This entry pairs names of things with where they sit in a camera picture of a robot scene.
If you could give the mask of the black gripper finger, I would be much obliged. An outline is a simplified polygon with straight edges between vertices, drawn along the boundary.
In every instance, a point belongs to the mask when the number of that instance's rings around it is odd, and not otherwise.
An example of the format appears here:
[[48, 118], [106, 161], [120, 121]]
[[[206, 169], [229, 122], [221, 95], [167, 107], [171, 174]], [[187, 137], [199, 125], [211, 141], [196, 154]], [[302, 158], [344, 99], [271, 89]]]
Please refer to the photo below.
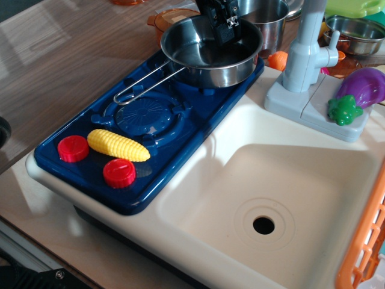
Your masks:
[[199, 12], [208, 18], [218, 46], [241, 38], [241, 15], [236, 0], [197, 0]]

